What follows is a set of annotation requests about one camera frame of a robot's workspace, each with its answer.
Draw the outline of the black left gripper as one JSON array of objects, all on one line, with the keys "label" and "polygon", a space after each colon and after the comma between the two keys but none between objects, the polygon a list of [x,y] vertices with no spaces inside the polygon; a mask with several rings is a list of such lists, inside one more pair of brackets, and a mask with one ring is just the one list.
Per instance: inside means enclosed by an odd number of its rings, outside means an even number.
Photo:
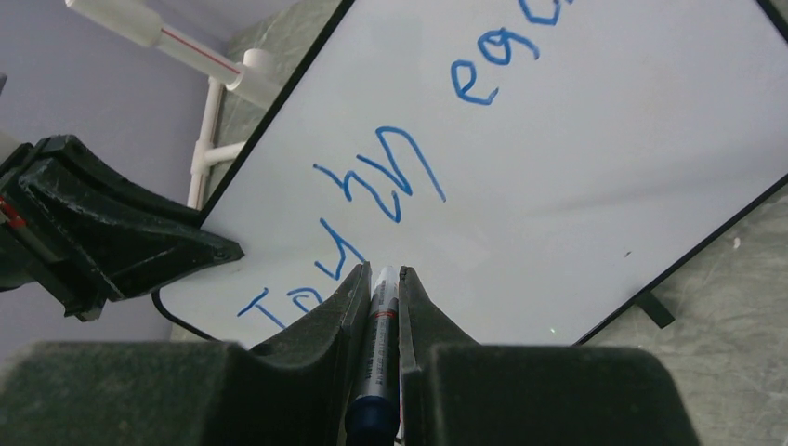
[{"label": "black left gripper", "polygon": [[1,135],[1,290],[38,282],[66,317],[99,318],[106,300],[147,295],[239,260],[199,211],[146,190],[74,135],[35,144]]}]

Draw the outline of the white whiteboard black frame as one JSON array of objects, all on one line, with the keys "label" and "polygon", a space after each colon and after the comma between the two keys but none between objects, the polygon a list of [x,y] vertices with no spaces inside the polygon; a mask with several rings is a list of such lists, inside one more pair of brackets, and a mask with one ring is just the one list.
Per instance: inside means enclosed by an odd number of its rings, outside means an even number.
[{"label": "white whiteboard black frame", "polygon": [[205,207],[243,258],[154,300],[252,346],[405,265],[481,342],[569,344],[786,173],[755,1],[348,1]]}]

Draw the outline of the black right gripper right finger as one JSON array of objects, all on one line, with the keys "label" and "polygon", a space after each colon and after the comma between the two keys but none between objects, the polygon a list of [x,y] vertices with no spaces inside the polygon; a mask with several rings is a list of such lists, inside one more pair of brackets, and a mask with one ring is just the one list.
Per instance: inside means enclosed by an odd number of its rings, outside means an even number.
[{"label": "black right gripper right finger", "polygon": [[399,272],[406,445],[696,445],[663,364],[636,348],[483,345]]}]

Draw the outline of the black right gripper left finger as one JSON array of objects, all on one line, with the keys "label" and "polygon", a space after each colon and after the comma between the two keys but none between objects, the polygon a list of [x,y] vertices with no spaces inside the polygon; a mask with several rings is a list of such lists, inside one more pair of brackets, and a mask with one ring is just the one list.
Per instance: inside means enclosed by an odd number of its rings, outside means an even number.
[{"label": "black right gripper left finger", "polygon": [[372,271],[263,343],[40,342],[1,367],[5,445],[338,445]]}]

